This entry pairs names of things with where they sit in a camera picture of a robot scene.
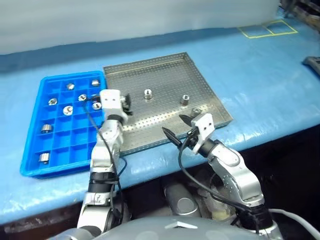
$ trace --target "metal nut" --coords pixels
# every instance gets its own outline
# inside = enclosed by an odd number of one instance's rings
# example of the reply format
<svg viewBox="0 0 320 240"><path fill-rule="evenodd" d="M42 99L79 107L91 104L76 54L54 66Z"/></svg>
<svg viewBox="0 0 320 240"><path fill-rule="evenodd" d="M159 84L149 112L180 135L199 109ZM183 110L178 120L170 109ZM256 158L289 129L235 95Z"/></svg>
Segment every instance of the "metal nut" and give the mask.
<svg viewBox="0 0 320 240"><path fill-rule="evenodd" d="M65 106L63 108L63 114L66 115L66 116L72 115L73 111L74 111L74 107L73 106Z"/></svg>
<svg viewBox="0 0 320 240"><path fill-rule="evenodd" d="M57 103L58 103L58 99L56 99L55 97L51 98L51 99L48 101L49 106L51 106L51 105L56 105Z"/></svg>
<svg viewBox="0 0 320 240"><path fill-rule="evenodd" d="M41 133L42 134L47 134L52 132L52 126L50 124L44 124L41 128Z"/></svg>
<svg viewBox="0 0 320 240"><path fill-rule="evenodd" d="M42 153L39 156L39 162L43 164L47 164L49 161L49 157L50 157L50 153L48 152Z"/></svg>
<svg viewBox="0 0 320 240"><path fill-rule="evenodd" d="M92 85L92 87L99 87L100 82L98 79L94 79L94 80L92 80L91 85Z"/></svg>
<svg viewBox="0 0 320 240"><path fill-rule="evenodd" d="M187 106L189 103L190 97L188 95L183 95L180 103L182 104L182 106Z"/></svg>
<svg viewBox="0 0 320 240"><path fill-rule="evenodd" d="M144 90L144 99L152 99L152 91L151 89L146 89Z"/></svg>
<svg viewBox="0 0 320 240"><path fill-rule="evenodd" d="M195 117L198 116L201 112L202 112L202 110L201 110L200 108L197 108L197 107L192 108L192 109L191 109L191 114L190 114L190 116L191 116L192 118L195 118Z"/></svg>
<svg viewBox="0 0 320 240"><path fill-rule="evenodd" d="M68 84L66 85L66 89L68 89L68 90L73 90L73 89L75 89L75 85L74 85L73 83L68 83Z"/></svg>
<svg viewBox="0 0 320 240"><path fill-rule="evenodd" d="M94 110L100 110L101 109L101 107L102 107L102 105L101 105L101 102L94 102L93 104L92 104L92 108L94 109Z"/></svg>
<svg viewBox="0 0 320 240"><path fill-rule="evenodd" d="M81 94L81 95L78 97L78 100L79 100L79 101L85 101L85 100L87 100L87 95L86 95L86 94Z"/></svg>

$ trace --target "yellow tape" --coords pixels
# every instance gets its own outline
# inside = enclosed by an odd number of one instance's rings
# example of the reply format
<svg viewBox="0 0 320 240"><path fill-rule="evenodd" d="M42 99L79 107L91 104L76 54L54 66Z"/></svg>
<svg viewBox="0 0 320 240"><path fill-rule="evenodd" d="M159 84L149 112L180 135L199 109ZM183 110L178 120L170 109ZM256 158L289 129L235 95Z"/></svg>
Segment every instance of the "yellow tape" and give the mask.
<svg viewBox="0 0 320 240"><path fill-rule="evenodd" d="M263 27L264 29L266 29L270 34L264 34L264 35L258 35L258 36L249 36L246 34L246 32L244 30L242 30L242 27L238 27L238 30L244 35L246 36L248 39L259 39L259 38L265 38L265 37L276 37L276 36L283 36L283 35L289 35L289 34L298 34L299 32L297 30L295 30L292 26L290 26L288 23L286 23L283 20L276 20L276 21L272 21L269 22L267 25L270 26L271 24L278 24L278 23L283 23L285 24L287 27L289 27L292 31L288 31L288 32L281 32L281 33L274 33L273 31L271 31L266 25L260 25L261 27Z"/></svg>

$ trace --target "perforated metal tray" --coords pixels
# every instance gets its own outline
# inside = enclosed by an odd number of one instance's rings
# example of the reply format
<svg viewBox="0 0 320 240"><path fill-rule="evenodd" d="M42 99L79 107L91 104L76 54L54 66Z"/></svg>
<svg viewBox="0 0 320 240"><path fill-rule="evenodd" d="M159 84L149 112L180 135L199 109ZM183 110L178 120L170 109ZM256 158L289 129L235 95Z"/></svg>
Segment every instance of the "perforated metal tray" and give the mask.
<svg viewBox="0 0 320 240"><path fill-rule="evenodd" d="M232 120L186 52L105 66L103 70L108 87L123 95L129 93L132 100L133 116L124 126L123 155L167 143L162 127L185 137L190 127L179 114L189 115L192 108L211 113L216 128ZM152 90L152 99L144 99L145 89ZM187 106L180 104L183 95L190 97Z"/></svg>

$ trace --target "blue tablecloth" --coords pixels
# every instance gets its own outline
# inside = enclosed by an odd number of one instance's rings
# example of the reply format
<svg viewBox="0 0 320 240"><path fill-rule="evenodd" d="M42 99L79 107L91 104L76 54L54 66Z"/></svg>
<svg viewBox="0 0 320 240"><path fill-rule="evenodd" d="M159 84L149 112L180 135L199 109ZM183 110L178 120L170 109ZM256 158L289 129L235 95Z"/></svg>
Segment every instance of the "blue tablecloth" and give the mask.
<svg viewBox="0 0 320 240"><path fill-rule="evenodd" d="M42 180L19 173L45 76L187 52L234 118L214 139L243 150L319 124L320 80L301 64L306 56L320 56L319 35L285 21L298 33L252 39L235 28L205 29L0 56L0 224L81 201L88 187L89 172ZM178 171L177 157L173 144L127 156L122 186ZM183 161L194 166L205 160L186 150Z"/></svg>

